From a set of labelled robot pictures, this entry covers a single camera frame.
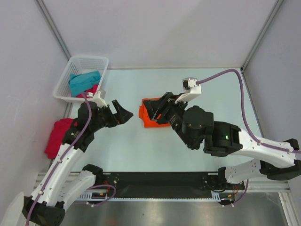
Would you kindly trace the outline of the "white plastic mesh basket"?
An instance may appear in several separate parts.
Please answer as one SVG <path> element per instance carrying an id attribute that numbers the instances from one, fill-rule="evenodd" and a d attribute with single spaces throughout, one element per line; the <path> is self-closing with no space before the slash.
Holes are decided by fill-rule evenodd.
<path id="1" fill-rule="evenodd" d="M 109 59 L 102 56 L 76 55 L 68 61 L 53 96 L 70 103 L 84 101 L 82 92 L 102 89 Z"/>

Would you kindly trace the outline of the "orange t shirt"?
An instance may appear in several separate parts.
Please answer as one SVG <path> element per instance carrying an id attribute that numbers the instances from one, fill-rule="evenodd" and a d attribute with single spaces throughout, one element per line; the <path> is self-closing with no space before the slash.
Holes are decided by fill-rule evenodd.
<path id="1" fill-rule="evenodd" d="M 158 98 L 144 98 L 144 99 L 142 99 L 142 104 L 139 106 L 139 118 L 143 121 L 144 127 L 145 128 L 170 127 L 170 125 L 168 123 L 158 124 L 155 121 L 151 121 L 149 119 L 146 106 L 143 103 L 145 100 L 158 100 Z"/>

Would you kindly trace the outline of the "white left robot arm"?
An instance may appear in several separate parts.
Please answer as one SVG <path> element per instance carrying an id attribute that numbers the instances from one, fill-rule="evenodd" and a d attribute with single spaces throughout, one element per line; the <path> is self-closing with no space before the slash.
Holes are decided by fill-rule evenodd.
<path id="1" fill-rule="evenodd" d="M 69 207 L 90 188 L 104 187 L 103 170 L 88 164 L 69 185 L 65 186 L 75 163 L 82 157 L 94 134 L 102 128 L 125 124 L 133 113 L 124 109 L 117 100 L 112 101 L 116 113 L 112 113 L 104 100 L 85 100 L 78 109 L 78 116 L 65 133 L 59 151 L 46 175 L 31 193 L 24 197 L 22 214 L 26 225 L 58 226 Z"/>

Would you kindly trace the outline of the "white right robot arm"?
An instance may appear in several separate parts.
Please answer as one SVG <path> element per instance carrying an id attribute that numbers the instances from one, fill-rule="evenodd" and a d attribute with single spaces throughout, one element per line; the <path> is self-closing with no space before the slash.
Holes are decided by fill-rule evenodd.
<path id="1" fill-rule="evenodd" d="M 222 121 L 214 121 L 214 115 L 197 105 L 190 108 L 178 102 L 171 92 L 159 99 L 143 100 L 148 117 L 157 124 L 168 123 L 190 150 L 204 146 L 204 153 L 214 157 L 241 155 L 251 160 L 237 166 L 218 169 L 217 184 L 222 189 L 244 180 L 265 177 L 286 181 L 301 174 L 301 162 L 294 151 L 298 142 L 290 139 L 274 142 L 251 137 L 240 127 Z"/>

